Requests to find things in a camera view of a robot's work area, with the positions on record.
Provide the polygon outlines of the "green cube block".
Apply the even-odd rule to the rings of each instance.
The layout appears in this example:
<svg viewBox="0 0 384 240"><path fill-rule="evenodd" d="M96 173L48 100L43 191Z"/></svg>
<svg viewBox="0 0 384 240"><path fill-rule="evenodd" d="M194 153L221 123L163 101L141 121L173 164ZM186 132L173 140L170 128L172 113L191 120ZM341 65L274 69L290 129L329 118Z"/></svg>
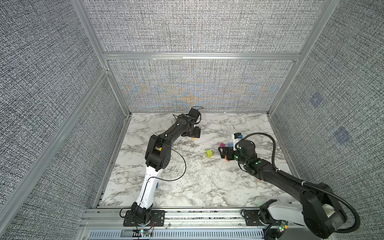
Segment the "green cube block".
<svg viewBox="0 0 384 240"><path fill-rule="evenodd" d="M207 151L207 157L208 158L211 158L213 156L213 152L212 152L212 150L208 150Z"/></svg>

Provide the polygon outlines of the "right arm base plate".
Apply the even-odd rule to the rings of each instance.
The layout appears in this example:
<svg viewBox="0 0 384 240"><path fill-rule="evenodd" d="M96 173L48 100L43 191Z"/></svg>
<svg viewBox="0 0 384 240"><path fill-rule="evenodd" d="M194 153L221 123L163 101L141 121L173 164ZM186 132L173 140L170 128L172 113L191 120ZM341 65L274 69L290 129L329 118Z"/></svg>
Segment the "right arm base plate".
<svg viewBox="0 0 384 240"><path fill-rule="evenodd" d="M247 226L265 226L270 224L273 226L280 226L281 224L288 225L286 221L276 221L272 215L266 210L245 210L241 211Z"/></svg>

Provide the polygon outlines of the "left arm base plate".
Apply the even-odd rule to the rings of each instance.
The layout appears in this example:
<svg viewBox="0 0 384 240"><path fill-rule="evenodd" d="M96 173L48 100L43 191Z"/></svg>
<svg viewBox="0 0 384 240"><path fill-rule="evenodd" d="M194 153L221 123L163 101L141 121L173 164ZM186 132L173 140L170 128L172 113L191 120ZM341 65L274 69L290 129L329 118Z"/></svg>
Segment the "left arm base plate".
<svg viewBox="0 0 384 240"><path fill-rule="evenodd" d="M132 211L126 211L123 226L124 227L163 227L166 211L152 211L147 222L140 220Z"/></svg>

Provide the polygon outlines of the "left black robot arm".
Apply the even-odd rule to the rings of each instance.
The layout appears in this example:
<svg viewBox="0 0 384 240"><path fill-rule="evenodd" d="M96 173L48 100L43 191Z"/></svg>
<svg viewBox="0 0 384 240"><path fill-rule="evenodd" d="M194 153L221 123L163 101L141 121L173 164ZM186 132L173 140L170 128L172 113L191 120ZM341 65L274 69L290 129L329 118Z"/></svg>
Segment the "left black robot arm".
<svg viewBox="0 0 384 240"><path fill-rule="evenodd" d="M201 129L199 109L192 107L187 114L176 116L176 121L166 131L152 135L145 153L146 174L136 201L131 206L136 224L147 224L151 219L155 189L161 173L171 160L172 145L179 137L199 138Z"/></svg>

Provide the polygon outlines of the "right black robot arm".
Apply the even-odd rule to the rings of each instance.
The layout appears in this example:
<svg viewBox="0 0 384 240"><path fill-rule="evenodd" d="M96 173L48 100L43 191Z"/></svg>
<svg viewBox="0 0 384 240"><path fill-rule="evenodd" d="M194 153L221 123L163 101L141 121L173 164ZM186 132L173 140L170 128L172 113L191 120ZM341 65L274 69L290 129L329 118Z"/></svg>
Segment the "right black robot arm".
<svg viewBox="0 0 384 240"><path fill-rule="evenodd" d="M232 147L219 147L218 151L221 158L237 161L251 176L278 187L300 202L299 205L289 206L280 204L277 200L267 201L261 205L258 213L263 224L292 222L306 226L317 237L325 239L347 221L340 200L332 196L332 189L328 185L320 183L313 188L307 187L305 181L259 158L253 142L241 141L237 150Z"/></svg>

